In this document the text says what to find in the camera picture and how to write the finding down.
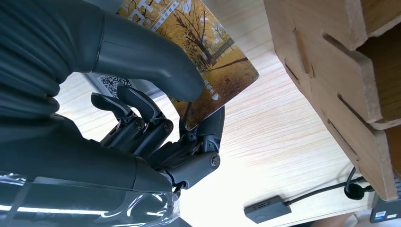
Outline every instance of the black cable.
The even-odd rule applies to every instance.
[[[347,184],[345,184],[345,191],[349,193],[349,184],[351,182],[352,177],[354,176],[355,172],[356,172],[356,168],[352,168],[351,173],[349,174],[348,178],[347,178]]]
[[[306,198],[311,197],[313,195],[316,195],[316,194],[319,194],[319,193],[322,193],[322,192],[326,192],[326,191],[329,191],[329,190],[332,190],[332,189],[336,189],[336,188],[340,188],[340,187],[346,186],[348,182],[349,183],[359,183],[359,182],[364,182],[364,181],[366,181],[366,180],[362,176],[358,177],[358,178],[356,178],[354,180],[350,180],[350,181],[347,180],[346,182],[342,182],[342,183],[339,183],[339,184],[335,184],[335,185],[332,185],[332,186],[321,188],[321,189],[318,189],[316,191],[307,193],[305,195],[301,195],[298,198],[295,198],[293,200],[289,200],[289,201],[285,202],[284,204],[286,206],[289,206],[289,205],[291,205],[291,204],[293,204],[295,202],[298,202],[300,200],[306,199]]]

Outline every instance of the qr code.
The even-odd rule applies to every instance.
[[[375,218],[383,217],[384,215],[386,215],[386,211],[377,212]]]
[[[117,85],[125,84],[132,87],[132,84],[129,80],[119,78],[119,77],[109,77],[109,76],[100,76],[97,80],[103,84],[103,87],[109,91],[110,95],[117,98]]]

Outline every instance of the robotic hand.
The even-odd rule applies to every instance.
[[[92,94],[93,105],[118,120],[101,142],[55,114],[53,97],[73,71],[146,79],[193,101],[204,83],[177,45],[81,0],[0,1],[0,29],[0,226],[154,226],[171,214],[172,195],[218,168],[224,108],[192,131],[180,125],[178,142],[161,148],[173,123],[131,87],[119,85],[119,99]],[[152,207],[164,210],[133,220]]]

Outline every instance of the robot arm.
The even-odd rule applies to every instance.
[[[186,146],[182,141],[163,146],[171,156],[160,159],[160,150],[151,147],[149,138],[156,136],[155,144],[161,144],[166,135],[156,129],[168,120],[152,122],[151,115],[145,125],[153,126],[142,127],[144,120],[120,105],[121,124],[113,137],[108,135],[101,143],[86,140],[71,120],[54,114],[59,105],[53,99],[70,73],[93,71],[146,79],[176,99],[193,101],[204,83],[177,45],[81,0],[1,1],[0,21],[2,170],[26,175],[28,180],[51,178],[138,191],[170,191],[185,181],[177,170],[187,170],[203,153],[194,151],[200,137],[189,141],[190,152],[182,148]],[[138,156],[123,152],[124,147],[136,148]]]

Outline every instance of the tree image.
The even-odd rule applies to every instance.
[[[124,0],[117,14],[180,46],[201,73],[206,89],[197,100],[171,100],[189,130],[258,78],[201,0]]]
[[[194,43],[206,56],[206,63],[208,65],[216,64],[216,60],[210,54],[206,48],[207,38],[205,38],[206,23],[209,12],[199,6],[199,2],[196,0],[186,1],[183,5],[183,9],[187,9],[188,13],[184,14],[179,9],[176,9],[173,13],[177,24],[185,29],[185,38]]]

